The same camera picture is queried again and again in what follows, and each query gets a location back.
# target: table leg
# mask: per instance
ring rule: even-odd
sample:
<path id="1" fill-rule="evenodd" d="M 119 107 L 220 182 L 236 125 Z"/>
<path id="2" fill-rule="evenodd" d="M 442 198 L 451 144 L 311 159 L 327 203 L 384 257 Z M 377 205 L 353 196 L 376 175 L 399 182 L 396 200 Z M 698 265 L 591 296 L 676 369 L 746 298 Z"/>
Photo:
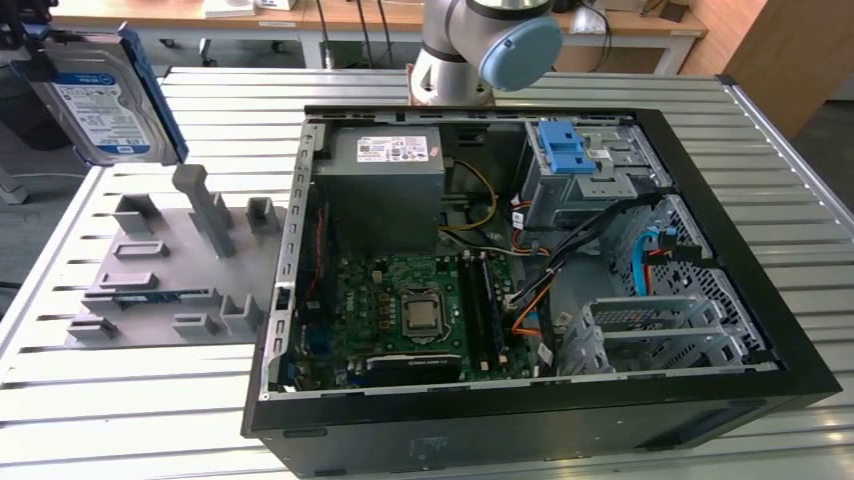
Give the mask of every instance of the table leg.
<path id="1" fill-rule="evenodd" d="M 671 37 L 670 46 L 655 67 L 655 75 L 676 75 L 694 45 L 694 37 Z"/>
<path id="2" fill-rule="evenodd" d="M 305 59 L 305 68 L 323 68 L 323 52 L 320 45 L 323 44 L 323 34 L 320 32 L 305 30 L 299 32 L 299 41 L 303 44 L 303 58 Z"/>

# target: hard drive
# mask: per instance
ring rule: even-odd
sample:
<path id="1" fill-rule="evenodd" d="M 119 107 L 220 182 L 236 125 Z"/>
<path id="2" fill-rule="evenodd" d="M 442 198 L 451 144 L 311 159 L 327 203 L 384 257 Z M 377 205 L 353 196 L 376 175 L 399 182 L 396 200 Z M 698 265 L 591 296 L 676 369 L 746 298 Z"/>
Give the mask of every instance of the hard drive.
<path id="1" fill-rule="evenodd" d="M 57 75 L 32 86 L 80 159 L 181 163 L 187 145 L 136 34 L 124 27 L 117 34 L 55 32 L 44 49 Z"/>

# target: sticker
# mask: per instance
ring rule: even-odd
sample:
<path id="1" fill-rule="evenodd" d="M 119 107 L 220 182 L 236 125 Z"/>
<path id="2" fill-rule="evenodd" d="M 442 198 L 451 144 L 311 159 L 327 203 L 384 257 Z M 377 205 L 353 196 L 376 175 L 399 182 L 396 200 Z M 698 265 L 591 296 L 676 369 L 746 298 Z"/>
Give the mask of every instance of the sticker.
<path id="1" fill-rule="evenodd" d="M 611 159 L 611 153 L 606 148 L 603 148 L 602 150 L 587 150 L 587 156 L 592 160 L 603 159 L 603 158 L 607 158 L 608 160 Z"/>
<path id="2" fill-rule="evenodd" d="M 551 353 L 551 350 L 542 342 L 539 344 L 539 348 L 536 349 L 536 355 L 539 355 L 539 358 L 543 360 L 543 362 L 546 362 L 546 365 L 551 367 L 551 361 L 554 360 L 555 355 L 554 353 Z"/>
<path id="3" fill-rule="evenodd" d="M 136 116 L 121 105 L 121 87 L 112 75 L 59 73 L 53 88 L 99 150 L 120 155 L 151 150 Z"/>
<path id="4" fill-rule="evenodd" d="M 115 302 L 143 302 L 148 303 L 148 297 L 141 297 L 137 295 L 125 295 L 123 297 L 113 297 L 112 300 Z"/>
<path id="5" fill-rule="evenodd" d="M 293 22 L 257 22 L 259 27 L 279 27 L 279 28 L 295 28 Z"/>
<path id="6" fill-rule="evenodd" d="M 512 228 L 524 230 L 524 213 L 512 212 Z"/>
<path id="7" fill-rule="evenodd" d="M 409 440 L 409 458 L 436 461 L 447 451 L 450 437 L 423 437 Z"/>
<path id="8" fill-rule="evenodd" d="M 356 162 L 426 162 L 427 137 L 361 137 Z"/>

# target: aluminum table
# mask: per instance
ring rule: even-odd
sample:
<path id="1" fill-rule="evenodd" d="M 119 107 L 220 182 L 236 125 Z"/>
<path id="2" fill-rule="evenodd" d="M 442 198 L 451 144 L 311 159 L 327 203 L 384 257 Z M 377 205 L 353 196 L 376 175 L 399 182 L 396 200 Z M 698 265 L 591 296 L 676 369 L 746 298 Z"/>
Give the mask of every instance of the aluminum table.
<path id="1" fill-rule="evenodd" d="M 303 106 L 403 104 L 405 77 L 176 68 L 163 90 L 208 188 L 231 205 L 255 195 L 285 205 Z M 694 450 L 388 478 L 853 478 L 854 221 L 739 89 L 698 77 L 550 75 L 498 103 L 664 112 L 846 391 Z M 92 169 L 0 322 L 8 478 L 292 478 L 260 442 L 239 435 L 251 345 L 63 347 L 117 229 L 119 196 L 151 193 L 159 205 L 185 206 L 169 178 L 156 165 Z"/>

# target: orange wire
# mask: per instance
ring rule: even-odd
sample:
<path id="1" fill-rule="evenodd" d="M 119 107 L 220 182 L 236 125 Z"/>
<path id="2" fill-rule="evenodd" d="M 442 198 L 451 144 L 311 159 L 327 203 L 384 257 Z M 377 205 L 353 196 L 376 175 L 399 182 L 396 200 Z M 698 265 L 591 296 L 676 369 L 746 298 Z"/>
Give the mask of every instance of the orange wire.
<path id="1" fill-rule="evenodd" d="M 519 246 L 519 234 L 522 233 L 522 230 L 515 229 L 512 232 L 512 238 L 511 238 L 511 244 L 512 244 L 512 251 L 514 252 L 519 252 L 519 253 L 531 253 L 531 249 L 530 248 L 522 248 Z M 542 253 L 543 255 L 551 255 L 551 251 L 546 248 L 546 247 L 540 247 L 538 250 L 539 253 Z"/>
<path id="2" fill-rule="evenodd" d="M 662 253 L 664 253 L 664 250 L 662 250 L 660 248 L 652 250 L 650 252 L 650 257 L 652 255 L 660 255 Z M 652 295 L 652 265 L 647 265 L 643 269 L 643 279 L 646 280 L 646 293 L 647 295 Z"/>
<path id="3" fill-rule="evenodd" d="M 536 306 L 536 304 L 539 303 L 539 301 L 543 299 L 543 296 L 546 295 L 546 292 L 548 291 L 548 289 L 551 288 L 551 284 L 555 283 L 555 279 L 552 278 L 551 281 L 548 282 L 548 285 L 546 285 L 546 288 L 543 288 L 539 293 L 536 294 L 536 296 L 534 297 L 534 300 L 531 301 L 531 303 L 528 304 L 528 306 L 524 308 L 524 310 L 522 311 L 522 315 L 519 315 L 519 318 L 516 318 L 516 321 L 512 324 L 512 328 L 510 329 L 510 331 L 514 334 L 518 333 L 523 333 L 523 334 L 532 334 L 532 335 L 540 335 L 539 330 L 534 330 L 534 329 L 520 329 L 519 325 L 522 325 L 522 321 L 524 320 L 524 317 L 528 316 L 528 313 L 531 313 L 531 310 L 534 309 L 534 307 Z"/>

